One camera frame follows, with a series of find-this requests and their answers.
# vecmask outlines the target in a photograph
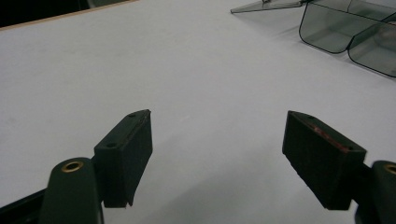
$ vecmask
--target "white tabletop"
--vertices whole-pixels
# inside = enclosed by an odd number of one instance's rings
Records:
[[[152,111],[134,206],[106,223],[354,223],[323,209],[281,152],[288,110],[396,161],[396,83],[308,47],[304,8],[232,15],[252,0],[142,0],[0,32],[0,206],[128,113]]]

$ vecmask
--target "screw hole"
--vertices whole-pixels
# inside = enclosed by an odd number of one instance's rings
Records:
[[[387,165],[385,165],[385,169],[386,169],[388,172],[390,172],[390,173],[396,175],[396,165],[387,164]]]
[[[72,173],[79,170],[79,168],[81,168],[83,165],[84,163],[82,161],[72,161],[64,165],[62,167],[62,171],[64,173]]]
[[[115,147],[117,144],[115,144],[115,143],[109,143],[109,144],[107,144],[106,146],[107,147]]]

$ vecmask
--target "white table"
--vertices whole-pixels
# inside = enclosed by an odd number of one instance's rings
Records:
[[[396,83],[308,47],[303,8],[142,0],[0,32],[0,206],[92,157],[126,114],[152,111],[154,152],[106,223],[354,223],[323,209],[281,152],[288,110],[396,161]]]

